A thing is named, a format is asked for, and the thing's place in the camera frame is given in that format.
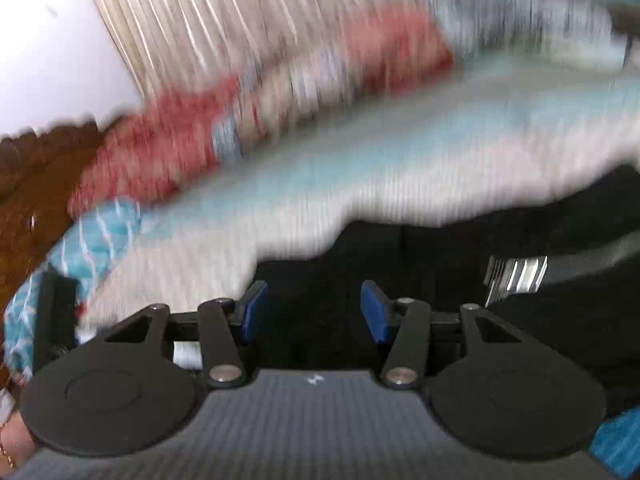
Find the person's hand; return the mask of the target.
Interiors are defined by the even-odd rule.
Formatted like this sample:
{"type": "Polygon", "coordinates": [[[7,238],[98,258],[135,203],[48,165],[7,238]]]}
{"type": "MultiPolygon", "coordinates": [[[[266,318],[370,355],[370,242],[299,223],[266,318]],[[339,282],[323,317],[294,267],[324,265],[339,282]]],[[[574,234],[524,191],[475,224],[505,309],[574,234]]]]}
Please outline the person's hand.
{"type": "Polygon", "coordinates": [[[1,425],[1,475],[10,474],[26,464],[38,451],[38,444],[28,431],[20,411],[1,425]]]}

